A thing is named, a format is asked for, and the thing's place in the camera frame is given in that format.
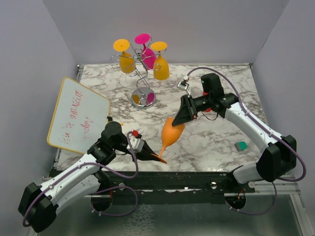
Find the orange wine glass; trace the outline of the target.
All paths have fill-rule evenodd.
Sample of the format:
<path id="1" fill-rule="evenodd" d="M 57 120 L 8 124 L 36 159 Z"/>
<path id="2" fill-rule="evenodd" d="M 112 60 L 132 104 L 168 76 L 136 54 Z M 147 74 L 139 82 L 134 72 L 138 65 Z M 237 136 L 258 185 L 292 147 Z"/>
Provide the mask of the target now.
<path id="1" fill-rule="evenodd" d="M 172 117 L 169 117 L 166 119 L 165 124 L 162 128 L 162 132 L 161 132 L 162 149 L 159 155 L 152 154 L 152 156 L 157 157 L 158 160 L 164 164 L 167 164 L 167 162 L 161 158 L 163 152 L 168 146 L 173 145 L 175 142 L 179 140 L 185 128 L 184 124 L 172 126 L 173 121 L 174 121 L 174 118 Z"/>

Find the chrome wine glass rack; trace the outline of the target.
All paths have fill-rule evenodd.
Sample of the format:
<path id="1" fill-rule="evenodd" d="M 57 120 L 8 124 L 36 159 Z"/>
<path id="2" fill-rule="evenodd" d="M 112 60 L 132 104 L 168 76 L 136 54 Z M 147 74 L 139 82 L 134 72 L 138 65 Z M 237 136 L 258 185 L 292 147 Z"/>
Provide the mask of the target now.
<path id="1" fill-rule="evenodd" d="M 151 45 L 153 43 L 154 42 L 151 41 L 150 44 L 147 43 L 147 46 L 151 49 Z M 138 77 L 136 81 L 136 89 L 131 94 L 132 105 L 136 108 L 147 109 L 147 108 L 152 107 L 156 102 L 156 93 L 153 91 L 152 88 L 150 88 L 150 85 L 147 82 L 149 72 L 152 71 L 154 73 L 154 71 L 153 69 L 148 69 L 146 65 L 142 62 L 143 46 L 139 44 L 138 46 L 139 47 L 135 48 L 132 46 L 130 42 L 130 47 L 127 50 L 127 52 L 133 56 L 135 63 L 134 63 L 134 71 L 126 75 L 130 77 L 136 77 L 136 76 Z M 157 51 L 153 51 L 153 52 L 155 53 L 156 57 L 158 57 L 158 52 Z M 111 63 L 117 62 L 117 64 L 119 65 L 119 55 L 121 53 L 120 52 L 118 53 L 119 53 L 118 55 L 113 55 L 111 57 Z"/>

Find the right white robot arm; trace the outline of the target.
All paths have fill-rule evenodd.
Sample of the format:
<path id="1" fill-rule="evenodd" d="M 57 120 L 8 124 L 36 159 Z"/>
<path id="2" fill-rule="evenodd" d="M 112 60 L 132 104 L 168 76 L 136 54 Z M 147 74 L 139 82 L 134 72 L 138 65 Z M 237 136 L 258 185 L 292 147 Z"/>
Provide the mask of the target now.
<path id="1" fill-rule="evenodd" d="M 265 180 L 273 182 L 296 167 L 296 140 L 288 135 L 284 137 L 257 120 L 239 98 L 233 93 L 225 93 L 220 78 L 215 73 L 201 76 L 203 96 L 181 97 L 180 108 L 172 121 L 178 126 L 197 118 L 198 112 L 211 109 L 227 119 L 244 132 L 257 146 L 261 157 L 256 163 L 247 164 L 231 171 L 226 180 L 226 187 L 231 192 L 238 192 L 244 183 Z"/>

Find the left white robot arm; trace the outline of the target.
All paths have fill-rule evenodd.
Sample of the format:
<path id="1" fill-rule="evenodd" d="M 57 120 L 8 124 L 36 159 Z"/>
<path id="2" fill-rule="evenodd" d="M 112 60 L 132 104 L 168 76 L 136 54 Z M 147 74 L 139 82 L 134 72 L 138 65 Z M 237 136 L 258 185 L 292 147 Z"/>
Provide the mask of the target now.
<path id="1" fill-rule="evenodd" d="M 138 160 L 164 161 L 137 131 L 124 135 L 120 123 L 110 121 L 101 137 L 76 163 L 40 185 L 32 182 L 26 186 L 18 206 L 23 226 L 32 227 L 39 233 L 48 228 L 71 202 L 85 195 L 111 191 L 108 176 L 102 169 L 116 157 L 117 150 L 130 154 L 134 163 Z"/>

